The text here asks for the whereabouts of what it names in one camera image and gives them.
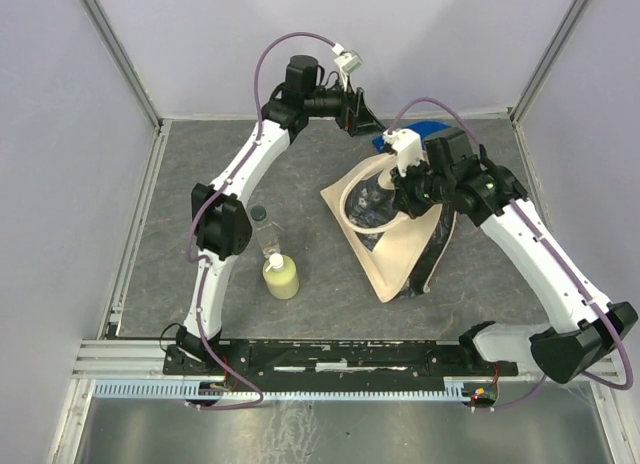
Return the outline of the beige canvas tote bag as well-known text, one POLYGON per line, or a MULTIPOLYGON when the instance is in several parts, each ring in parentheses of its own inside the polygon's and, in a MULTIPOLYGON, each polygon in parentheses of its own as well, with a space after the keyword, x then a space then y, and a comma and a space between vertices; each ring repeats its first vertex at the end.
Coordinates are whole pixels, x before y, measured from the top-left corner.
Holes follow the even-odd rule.
POLYGON ((393 209, 394 164, 390 155, 366 158, 320 191, 383 303, 430 292, 457 221, 447 205, 436 205, 416 219, 393 209))

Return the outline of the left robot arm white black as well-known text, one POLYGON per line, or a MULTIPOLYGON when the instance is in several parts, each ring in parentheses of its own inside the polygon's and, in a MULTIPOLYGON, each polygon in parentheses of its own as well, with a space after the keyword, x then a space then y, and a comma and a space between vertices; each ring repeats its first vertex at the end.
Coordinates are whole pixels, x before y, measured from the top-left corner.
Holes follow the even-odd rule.
POLYGON ((252 236, 246 205, 274 161, 293 143, 310 119, 329 117, 350 136, 381 133, 382 123, 354 88, 351 74, 361 60, 343 52, 334 63, 337 79, 326 86, 324 69, 308 55, 295 55, 285 78, 258 109, 258 121, 241 150, 209 184, 191 191, 192 225, 188 258, 197 265, 192 303, 176 335, 176 346, 199 374, 215 371, 221 352, 214 345, 222 329, 222 307, 231 270, 252 236))

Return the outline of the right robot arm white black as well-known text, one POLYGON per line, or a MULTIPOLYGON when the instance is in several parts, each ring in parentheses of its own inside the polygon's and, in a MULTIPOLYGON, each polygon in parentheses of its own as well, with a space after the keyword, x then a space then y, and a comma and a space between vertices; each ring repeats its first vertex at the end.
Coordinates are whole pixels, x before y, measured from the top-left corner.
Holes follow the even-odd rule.
POLYGON ((625 380, 633 370, 622 343, 638 321, 628 302, 613 302, 573 263, 506 167, 484 147, 474 151, 459 128, 422 140, 411 129, 388 130, 384 148, 394 155, 394 206, 417 218, 436 204, 468 217, 511 260, 534 291, 547 316, 540 325, 480 324, 457 351, 459 366, 478 375, 493 362, 535 364, 549 379, 566 384, 588 376, 592 365, 617 351, 625 380))

